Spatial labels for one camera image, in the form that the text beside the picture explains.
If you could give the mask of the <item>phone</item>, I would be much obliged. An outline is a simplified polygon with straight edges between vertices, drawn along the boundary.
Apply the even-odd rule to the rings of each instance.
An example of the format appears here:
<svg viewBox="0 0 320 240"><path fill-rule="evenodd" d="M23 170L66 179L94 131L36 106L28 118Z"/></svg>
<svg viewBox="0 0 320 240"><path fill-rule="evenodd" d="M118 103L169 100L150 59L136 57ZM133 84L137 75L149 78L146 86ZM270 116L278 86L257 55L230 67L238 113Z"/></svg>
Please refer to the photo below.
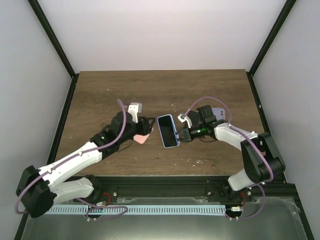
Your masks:
<svg viewBox="0 0 320 240"><path fill-rule="evenodd" d="M174 148L180 145L176 125L171 114L159 116L157 125L160 132L161 141L165 149Z"/></svg>

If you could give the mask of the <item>pink phone case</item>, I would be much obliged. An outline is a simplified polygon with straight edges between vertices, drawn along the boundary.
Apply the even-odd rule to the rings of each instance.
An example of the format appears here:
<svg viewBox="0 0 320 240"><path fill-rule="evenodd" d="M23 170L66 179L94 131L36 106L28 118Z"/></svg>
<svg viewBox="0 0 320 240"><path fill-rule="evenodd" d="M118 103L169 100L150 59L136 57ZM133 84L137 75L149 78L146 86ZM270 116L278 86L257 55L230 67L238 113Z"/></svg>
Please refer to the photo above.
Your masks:
<svg viewBox="0 0 320 240"><path fill-rule="evenodd" d="M140 135L140 134L136 134L134 137L133 137L133 140L139 144L144 144L148 138L149 138L150 134L146 134L146 135Z"/></svg>

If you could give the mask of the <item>purple phone case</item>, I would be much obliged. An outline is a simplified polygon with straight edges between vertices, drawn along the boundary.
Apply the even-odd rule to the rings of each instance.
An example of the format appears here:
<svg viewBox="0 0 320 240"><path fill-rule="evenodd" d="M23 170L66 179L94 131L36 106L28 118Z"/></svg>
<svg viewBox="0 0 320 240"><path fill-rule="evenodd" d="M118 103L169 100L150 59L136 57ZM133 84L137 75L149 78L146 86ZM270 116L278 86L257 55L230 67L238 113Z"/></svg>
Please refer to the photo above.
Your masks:
<svg viewBox="0 0 320 240"><path fill-rule="evenodd" d="M211 110L217 121L226 119L226 113L223 108L212 107Z"/></svg>

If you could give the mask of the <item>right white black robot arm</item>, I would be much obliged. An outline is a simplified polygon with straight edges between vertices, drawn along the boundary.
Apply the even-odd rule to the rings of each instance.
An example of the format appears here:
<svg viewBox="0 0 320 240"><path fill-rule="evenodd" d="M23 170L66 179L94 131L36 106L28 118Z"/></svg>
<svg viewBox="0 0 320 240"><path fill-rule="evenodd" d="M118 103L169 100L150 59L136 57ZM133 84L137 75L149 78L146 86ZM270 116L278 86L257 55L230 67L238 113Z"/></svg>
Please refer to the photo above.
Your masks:
<svg viewBox="0 0 320 240"><path fill-rule="evenodd" d="M180 142L190 143L208 136L241 151L243 169L231 175L228 185L222 188L225 200L232 202L240 196L240 190L271 182L285 171L286 165L270 133L258 134L235 127L225 119L218 119L210 105L192 113L198 115L197 118L190 118L185 113L177 117L184 124L176 134Z"/></svg>

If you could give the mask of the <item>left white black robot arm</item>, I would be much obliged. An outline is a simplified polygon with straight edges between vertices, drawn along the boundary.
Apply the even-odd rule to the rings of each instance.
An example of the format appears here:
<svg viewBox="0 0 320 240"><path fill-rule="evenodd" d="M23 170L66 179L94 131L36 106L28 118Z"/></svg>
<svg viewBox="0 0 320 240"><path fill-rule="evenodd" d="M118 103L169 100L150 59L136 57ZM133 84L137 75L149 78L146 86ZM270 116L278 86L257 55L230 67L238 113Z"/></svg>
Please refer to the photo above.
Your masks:
<svg viewBox="0 0 320 240"><path fill-rule="evenodd" d="M68 179L116 153L124 142L150 134L155 121L155 117L118 112L110 124L73 153L40 168L33 165L25 168L16 189L17 202L25 207L23 213L37 218L53 205L76 198L97 202L102 196L102 189L89 178Z"/></svg>

